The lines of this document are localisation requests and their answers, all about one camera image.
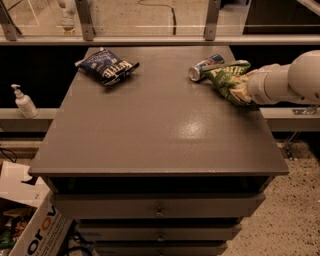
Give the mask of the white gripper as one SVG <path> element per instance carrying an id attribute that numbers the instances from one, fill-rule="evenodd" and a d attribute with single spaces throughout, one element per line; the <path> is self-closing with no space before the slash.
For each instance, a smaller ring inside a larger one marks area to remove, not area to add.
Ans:
<path id="1" fill-rule="evenodd" d="M 232 88 L 231 94 L 245 103 L 252 100 L 259 105 L 274 105 L 279 102 L 278 86 L 281 84 L 280 65 L 272 64 L 254 69 L 239 77 L 246 86 Z"/>

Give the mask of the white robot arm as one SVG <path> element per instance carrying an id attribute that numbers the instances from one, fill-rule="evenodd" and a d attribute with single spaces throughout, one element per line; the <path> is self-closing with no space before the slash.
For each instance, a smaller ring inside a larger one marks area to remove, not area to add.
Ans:
<path id="1" fill-rule="evenodd" d="M 237 99 L 259 105 L 319 104 L 320 50 L 303 53 L 291 64 L 271 64 L 253 70 L 230 92 Z"/>

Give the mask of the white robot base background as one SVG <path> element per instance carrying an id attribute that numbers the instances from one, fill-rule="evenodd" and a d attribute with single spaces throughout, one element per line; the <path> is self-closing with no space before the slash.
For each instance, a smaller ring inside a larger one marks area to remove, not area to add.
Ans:
<path id="1" fill-rule="evenodd" d="M 62 10 L 61 26 L 66 33 L 73 33 L 75 29 L 74 16 L 76 14 L 75 0 L 57 0 Z"/>

